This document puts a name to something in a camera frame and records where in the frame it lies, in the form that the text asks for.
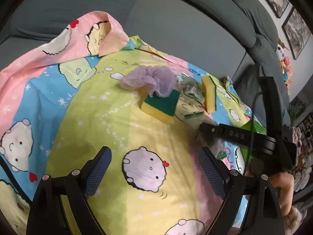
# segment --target person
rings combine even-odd
[[[251,163],[248,163],[245,176],[254,177],[251,172]],[[288,172],[278,172],[269,176],[274,188],[280,188],[278,203],[284,221],[285,235],[292,235],[301,223],[301,214],[292,206],[294,192],[294,177]]]

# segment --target blue gripper pad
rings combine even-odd
[[[94,166],[93,170],[90,172],[87,181],[86,181],[86,191],[85,191],[85,199],[87,200],[90,196],[93,196],[99,185],[103,176],[108,169],[112,160],[112,152],[107,147],[103,154],[100,156],[98,162]]]
[[[198,159],[215,195],[221,197],[222,200],[225,200],[227,194],[224,180],[203,148],[200,148],[198,151]]]

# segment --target sponge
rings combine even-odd
[[[208,113],[215,112],[215,85],[210,76],[201,78],[205,93],[204,106]]]
[[[154,92],[153,96],[147,96],[141,105],[141,110],[146,114],[170,124],[175,115],[175,109],[179,98],[179,92],[173,90],[168,97],[159,97]]]

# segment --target yellow and green sponge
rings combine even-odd
[[[170,124],[175,115],[175,109],[179,98],[179,92],[173,90],[169,97],[159,97],[154,92],[153,96],[147,96],[141,105],[141,110],[146,114]]]

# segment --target yellow cartoon character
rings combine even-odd
[[[12,186],[0,180],[0,209],[16,234],[25,235],[29,205]]]
[[[59,71],[63,74],[68,83],[74,88],[78,88],[82,82],[89,80],[97,72],[96,68],[91,68],[85,58],[72,60],[59,64]]]
[[[88,41],[87,48],[92,56],[99,53],[100,43],[106,38],[110,30],[110,22],[103,21],[94,24],[90,29],[90,32],[85,35],[85,39]]]
[[[191,102],[185,100],[182,96],[178,98],[176,105],[175,116],[184,122],[184,114],[197,112],[199,111],[198,107]]]

